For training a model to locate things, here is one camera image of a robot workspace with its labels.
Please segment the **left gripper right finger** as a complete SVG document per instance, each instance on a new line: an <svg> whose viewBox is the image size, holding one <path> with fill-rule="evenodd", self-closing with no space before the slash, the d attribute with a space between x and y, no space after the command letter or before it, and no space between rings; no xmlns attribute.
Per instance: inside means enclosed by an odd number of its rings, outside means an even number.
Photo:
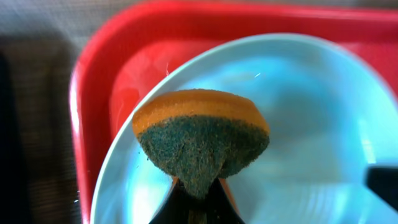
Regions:
<svg viewBox="0 0 398 224"><path fill-rule="evenodd" d="M244 224L219 179L215 179L209 188L205 205L207 224Z"/></svg>

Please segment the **orange green sponge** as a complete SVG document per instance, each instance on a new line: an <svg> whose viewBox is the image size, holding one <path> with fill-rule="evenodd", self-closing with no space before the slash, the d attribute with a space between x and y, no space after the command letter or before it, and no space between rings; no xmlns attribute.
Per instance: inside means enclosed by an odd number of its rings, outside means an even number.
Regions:
<svg viewBox="0 0 398 224"><path fill-rule="evenodd" d="M216 90L160 95L134 113L132 129L154 165L199 199L215 179L237 174L270 143L269 126L251 100Z"/></svg>

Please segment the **red plastic tray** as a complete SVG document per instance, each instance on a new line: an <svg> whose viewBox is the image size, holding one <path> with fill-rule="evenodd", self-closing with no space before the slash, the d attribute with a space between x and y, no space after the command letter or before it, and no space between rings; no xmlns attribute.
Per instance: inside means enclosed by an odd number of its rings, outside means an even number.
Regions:
<svg viewBox="0 0 398 224"><path fill-rule="evenodd" d="M83 223L112 140L166 75L223 42L295 32L341 44L397 88L397 10L223 1L144 1L113 16L76 61L69 90Z"/></svg>

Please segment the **white plate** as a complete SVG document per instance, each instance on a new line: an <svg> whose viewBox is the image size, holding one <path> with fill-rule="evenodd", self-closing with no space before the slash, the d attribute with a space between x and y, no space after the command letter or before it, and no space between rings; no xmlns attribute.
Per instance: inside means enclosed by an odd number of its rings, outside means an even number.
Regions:
<svg viewBox="0 0 398 224"><path fill-rule="evenodd" d="M360 58L319 38L265 34L211 49L143 98L187 89L254 102L264 153L222 185L244 223L396 223L366 187L371 166L397 168L397 101Z"/></svg>

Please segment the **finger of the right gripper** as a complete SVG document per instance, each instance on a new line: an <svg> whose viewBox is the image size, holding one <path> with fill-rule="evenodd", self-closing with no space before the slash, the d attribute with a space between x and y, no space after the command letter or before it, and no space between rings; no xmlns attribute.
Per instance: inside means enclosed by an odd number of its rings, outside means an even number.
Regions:
<svg viewBox="0 0 398 224"><path fill-rule="evenodd" d="M365 185L395 211L398 206L398 170L396 167L371 166Z"/></svg>

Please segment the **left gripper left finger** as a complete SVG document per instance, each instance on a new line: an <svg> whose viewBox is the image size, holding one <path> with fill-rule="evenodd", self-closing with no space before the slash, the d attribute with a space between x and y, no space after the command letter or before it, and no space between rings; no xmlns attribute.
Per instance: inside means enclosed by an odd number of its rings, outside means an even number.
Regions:
<svg viewBox="0 0 398 224"><path fill-rule="evenodd" d="M149 224L188 224L189 195L179 179L174 184L160 210Z"/></svg>

